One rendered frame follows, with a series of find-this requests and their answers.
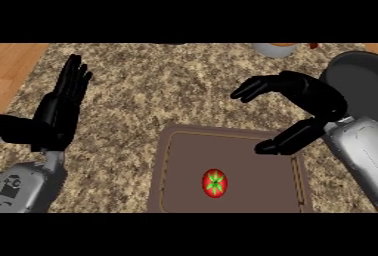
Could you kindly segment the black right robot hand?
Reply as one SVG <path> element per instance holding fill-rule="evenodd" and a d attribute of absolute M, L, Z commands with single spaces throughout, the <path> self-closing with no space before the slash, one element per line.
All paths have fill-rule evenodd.
<path fill-rule="evenodd" d="M 327 124 L 345 117 L 348 101 L 331 85 L 295 71 L 253 76 L 235 89 L 231 98 L 249 103 L 268 92 L 281 93 L 312 117 L 300 120 L 274 139 L 261 142 L 255 151 L 264 155 L 293 155 L 326 135 Z"/>

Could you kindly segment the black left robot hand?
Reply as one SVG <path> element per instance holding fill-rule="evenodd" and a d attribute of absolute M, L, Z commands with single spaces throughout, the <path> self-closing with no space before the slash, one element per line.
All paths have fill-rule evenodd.
<path fill-rule="evenodd" d="M 0 114 L 0 139 L 12 144 L 30 144 L 32 151 L 64 151 L 73 142 L 80 106 L 94 73 L 73 54 L 60 73 L 55 89 L 39 104 L 32 119 Z"/>

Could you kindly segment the dark grey pot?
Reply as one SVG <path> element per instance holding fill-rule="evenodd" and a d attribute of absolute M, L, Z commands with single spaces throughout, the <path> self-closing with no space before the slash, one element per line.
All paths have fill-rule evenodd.
<path fill-rule="evenodd" d="M 378 54 L 365 51 L 339 54 L 320 79 L 343 94 L 348 113 L 378 121 Z"/>

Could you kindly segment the brown tray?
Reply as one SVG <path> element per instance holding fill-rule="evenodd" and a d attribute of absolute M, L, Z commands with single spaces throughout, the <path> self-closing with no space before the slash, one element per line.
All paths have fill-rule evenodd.
<path fill-rule="evenodd" d="M 163 213 L 311 213 L 311 187 L 302 154 L 259 155 L 255 146 L 274 132 L 170 125 L 160 134 L 148 210 Z M 212 198 L 203 176 L 219 169 L 228 191 Z"/>

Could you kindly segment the red tomato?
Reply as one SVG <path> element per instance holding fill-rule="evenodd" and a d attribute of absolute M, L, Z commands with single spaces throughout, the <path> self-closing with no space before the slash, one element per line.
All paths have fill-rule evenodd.
<path fill-rule="evenodd" d="M 228 191 L 228 177 L 219 169 L 210 169 L 203 176 L 204 193 L 212 198 L 221 198 Z"/>

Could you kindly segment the pale grey bowl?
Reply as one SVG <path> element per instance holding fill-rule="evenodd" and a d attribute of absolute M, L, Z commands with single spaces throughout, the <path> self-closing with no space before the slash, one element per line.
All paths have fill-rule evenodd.
<path fill-rule="evenodd" d="M 255 43 L 253 48 L 262 55 L 271 58 L 284 58 L 292 55 L 297 46 L 277 46 L 271 43 Z"/>

